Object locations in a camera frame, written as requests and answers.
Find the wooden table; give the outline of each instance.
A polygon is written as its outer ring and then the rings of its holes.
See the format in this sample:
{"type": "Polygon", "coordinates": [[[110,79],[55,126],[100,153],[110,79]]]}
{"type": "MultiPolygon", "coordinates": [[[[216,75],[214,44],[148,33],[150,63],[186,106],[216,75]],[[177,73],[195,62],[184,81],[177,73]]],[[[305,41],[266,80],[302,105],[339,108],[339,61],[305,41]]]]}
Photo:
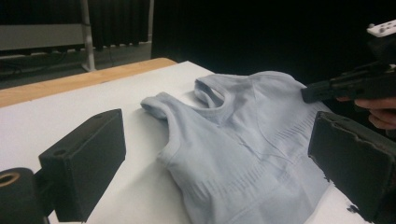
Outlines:
{"type": "Polygon", "coordinates": [[[140,63],[130,63],[71,77],[57,78],[34,84],[0,90],[0,107],[31,101],[52,94],[76,90],[95,84],[133,76],[154,69],[176,64],[165,59],[153,59],[140,63]]]}

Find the fabric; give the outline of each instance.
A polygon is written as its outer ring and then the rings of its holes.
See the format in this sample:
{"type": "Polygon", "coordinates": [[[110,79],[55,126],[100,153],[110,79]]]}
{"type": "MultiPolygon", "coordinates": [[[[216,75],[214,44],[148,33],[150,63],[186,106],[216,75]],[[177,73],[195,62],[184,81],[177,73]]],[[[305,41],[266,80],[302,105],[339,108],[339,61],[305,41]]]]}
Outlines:
{"type": "Polygon", "coordinates": [[[160,93],[142,106],[167,119],[158,159],[171,172],[193,223],[304,223],[329,186],[307,157],[322,103],[303,102],[301,83],[278,72],[198,78],[205,107],[160,93]]]}

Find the white table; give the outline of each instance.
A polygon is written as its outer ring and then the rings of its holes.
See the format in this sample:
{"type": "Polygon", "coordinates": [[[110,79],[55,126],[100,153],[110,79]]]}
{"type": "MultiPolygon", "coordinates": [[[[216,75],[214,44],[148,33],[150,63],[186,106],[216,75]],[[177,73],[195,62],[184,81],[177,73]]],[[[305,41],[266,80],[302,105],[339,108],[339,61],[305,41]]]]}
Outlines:
{"type": "MultiPolygon", "coordinates": [[[[140,102],[165,91],[187,104],[197,105],[192,91],[194,80],[209,74],[212,72],[193,63],[179,63],[4,106],[0,108],[0,171],[26,167],[37,172],[41,152],[89,117],[121,108],[126,160],[87,223],[191,223],[175,182],[156,162],[156,155],[167,143],[166,123],[147,114],[140,102]]],[[[331,187],[306,223],[365,223],[359,215],[347,211],[348,204],[347,198],[331,187]]],[[[49,220],[58,223],[54,213],[49,220]]]]}

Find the finger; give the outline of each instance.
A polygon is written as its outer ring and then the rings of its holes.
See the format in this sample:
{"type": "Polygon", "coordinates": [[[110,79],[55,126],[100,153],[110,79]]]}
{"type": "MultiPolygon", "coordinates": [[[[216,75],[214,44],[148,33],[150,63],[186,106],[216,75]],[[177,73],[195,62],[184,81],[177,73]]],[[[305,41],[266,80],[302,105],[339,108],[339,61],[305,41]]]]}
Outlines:
{"type": "Polygon", "coordinates": [[[370,113],[374,115],[376,118],[392,124],[396,125],[396,114],[392,113],[391,111],[388,111],[386,109],[378,109],[378,110],[370,110],[370,113]]]}
{"type": "Polygon", "coordinates": [[[357,99],[355,105],[369,109],[393,109],[396,108],[396,97],[388,97],[383,99],[357,99]]]}
{"type": "Polygon", "coordinates": [[[394,129],[396,129],[396,125],[390,124],[390,123],[386,123],[385,121],[383,121],[383,120],[381,120],[379,118],[376,118],[374,115],[370,115],[369,116],[369,120],[370,120],[371,123],[374,124],[374,126],[377,129],[384,129],[384,130],[394,130],[394,129]]]}

